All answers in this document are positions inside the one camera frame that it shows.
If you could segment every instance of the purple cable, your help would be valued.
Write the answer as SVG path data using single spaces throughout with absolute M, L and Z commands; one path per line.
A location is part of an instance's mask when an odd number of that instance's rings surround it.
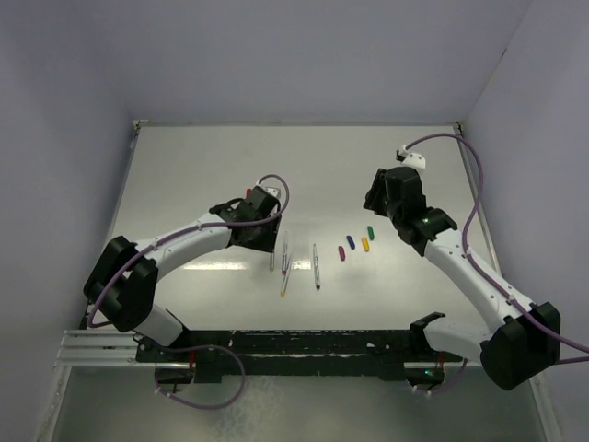
M 460 369 L 458 370 L 458 372 L 450 380 L 448 380 L 447 382 L 442 384 L 442 387 L 440 387 L 439 389 L 436 389 L 436 390 L 431 390 L 430 392 L 432 394 L 438 394 L 438 393 L 448 390 L 450 387 L 452 387 L 454 384 L 456 384 L 460 380 L 460 378 L 462 378 L 462 375 L 464 375 L 465 371 L 467 371 L 467 364 L 468 364 L 468 360 L 463 359 L 462 366 L 460 366 Z
M 237 398 L 243 392 L 244 387 L 246 386 L 246 369 L 243 366 L 243 363 L 241 362 L 241 360 L 239 359 L 239 356 L 237 356 L 234 352 L 232 352 L 228 348 L 222 347 L 220 345 L 212 345 L 212 344 L 210 344 L 210 345 L 196 345 L 194 347 L 187 347 L 187 348 L 168 348 L 168 347 L 164 347 L 161 345 L 156 345 L 156 347 L 162 349 L 165 352 L 169 352 L 169 353 L 197 352 L 199 350 L 214 348 L 216 350 L 220 350 L 222 352 L 225 352 L 228 355 L 230 355 L 231 357 L 233 357 L 236 360 L 237 364 L 239 365 L 239 371 L 241 372 L 241 381 L 239 382 L 239 388 L 237 389 L 236 394 L 231 396 L 226 401 L 221 402 L 221 403 L 216 403 L 214 405 L 206 405 L 204 403 L 196 403 L 196 402 L 186 401 L 185 399 L 179 398 L 175 394 L 167 393 L 161 389 L 161 385 L 159 384 L 159 382 L 157 382 L 157 378 L 155 378 L 157 391 L 159 393 L 163 394 L 164 396 L 166 396 L 167 398 L 170 398 L 172 401 L 179 402 L 183 405 L 188 405 L 189 407 L 196 408 L 197 410 L 220 410 L 222 408 L 228 407 L 233 402 L 235 402 L 237 400 Z
M 467 252 L 468 262 L 477 271 L 477 273 L 480 274 L 480 276 L 482 276 L 485 279 L 485 281 L 487 281 L 495 289 L 497 289 L 497 291 L 499 293 L 501 293 L 501 295 L 503 297 L 505 297 L 505 299 L 510 300 L 511 295 L 509 294 L 509 292 L 507 292 L 503 287 L 501 287 L 499 285 L 499 283 L 497 283 L 489 274 L 487 274 L 484 270 L 482 270 L 480 268 L 480 266 L 477 264 L 477 262 L 474 260 L 474 258 L 472 258 L 472 256 L 468 253 L 468 230 L 470 229 L 470 224 L 472 223 L 472 220 L 474 219 L 475 215 L 477 214 L 477 211 L 479 210 L 480 196 L 482 194 L 482 184 L 483 184 L 482 165 L 480 163 L 480 157 L 477 154 L 477 152 L 475 151 L 474 147 L 467 140 L 465 140 L 463 137 L 458 136 L 458 135 L 431 134 L 431 135 L 424 136 L 423 138 L 420 138 L 418 140 L 415 140 L 414 142 L 408 144 L 405 148 L 407 150 L 409 150 L 412 147 L 418 145 L 419 143 L 422 143 L 423 141 L 427 141 L 432 138 L 441 138 L 441 137 L 454 138 L 459 143 L 462 143 L 462 145 L 465 146 L 468 149 L 468 151 L 472 154 L 472 156 L 475 159 L 475 162 L 477 163 L 477 171 L 479 173 L 479 182 L 477 183 L 477 195 L 475 197 L 474 207 L 472 208 L 470 215 L 468 215 L 467 222 L 465 223 L 464 229 L 462 231 L 462 247 Z M 556 339 L 560 343 L 564 343 L 565 345 L 568 345 L 571 348 L 574 348 L 575 350 L 579 350 L 580 352 L 589 354 L 589 346 L 583 345 L 581 343 L 576 343 L 575 341 L 573 341 L 569 338 L 565 338 L 564 336 L 560 336 L 558 333 L 549 329 L 545 325 L 541 324 L 538 320 L 536 320 L 524 307 L 522 307 L 522 305 L 519 302 L 517 302 L 514 299 L 510 300 L 510 302 L 527 320 L 529 320 L 536 328 L 538 328 L 539 330 L 544 332 L 547 336 L 549 336 L 553 339 Z M 574 358 L 570 358 L 570 359 L 562 359 L 562 360 L 558 361 L 556 363 L 556 365 L 575 364 L 575 363 L 579 363 L 579 362 L 589 362 L 589 357 L 574 357 Z
M 156 243 L 156 246 L 157 247 L 160 247 L 160 246 L 166 244 L 167 242 L 170 242 L 172 239 L 176 239 L 176 238 L 181 237 L 183 235 L 187 235 L 187 234 L 192 233 L 192 232 L 194 232 L 196 230 L 202 230 L 204 228 L 209 228 L 209 227 L 255 227 L 255 226 L 261 226 L 261 225 L 264 225 L 264 224 L 271 223 L 278 216 L 282 215 L 283 212 L 284 212 L 284 210 L 286 210 L 286 206 L 288 205 L 288 202 L 290 200 L 290 190 L 288 188 L 288 184 L 286 184 L 286 181 L 282 177 L 280 177 L 279 175 L 276 175 L 274 173 L 270 173 L 268 175 L 264 175 L 263 177 L 261 177 L 258 180 L 258 183 L 262 183 L 265 180 L 267 180 L 268 178 L 275 178 L 284 187 L 284 204 L 281 207 L 281 209 L 278 212 L 276 212 L 274 215 L 269 216 L 269 217 L 264 218 L 264 219 L 261 219 L 259 221 L 246 221 L 246 222 L 241 222 L 241 223 L 238 223 L 238 222 L 233 222 L 233 223 L 222 223 L 222 222 L 218 222 L 218 223 L 204 223 L 204 224 L 201 224 L 199 226 L 186 227 L 186 228 L 183 228 L 182 230 L 179 230 L 178 232 L 174 232 L 174 233 L 169 234 L 166 237 L 163 237 L 162 239 L 160 239 Z M 100 322 L 98 324 L 95 324 L 94 323 L 94 317 L 96 316 L 98 310 L 100 309 L 100 306 L 102 305 L 102 301 L 106 297 L 106 295 L 109 292 L 109 290 L 111 290 L 111 288 L 115 285 L 115 283 L 122 276 L 122 274 L 125 273 L 127 270 L 129 270 L 133 266 L 133 264 L 135 264 L 137 262 L 137 260 L 139 260 L 140 258 L 142 258 L 143 256 L 145 256 L 147 253 L 149 253 L 150 251 L 152 251 L 156 246 L 149 245 L 145 249 L 138 251 L 135 255 L 133 255 L 133 257 L 129 261 L 127 261 L 119 269 L 118 272 L 116 272 L 112 276 L 112 278 L 110 278 L 109 282 L 104 286 L 104 288 L 100 292 L 100 295 L 98 295 L 98 298 L 97 298 L 96 302 L 94 303 L 94 307 L 90 310 L 90 314 L 88 315 L 88 320 L 87 320 L 87 327 L 88 328 L 90 328 L 90 329 L 97 329 L 99 327 L 104 327 L 105 325 L 109 325 L 110 324 L 110 321 L 104 321 L 104 322 Z

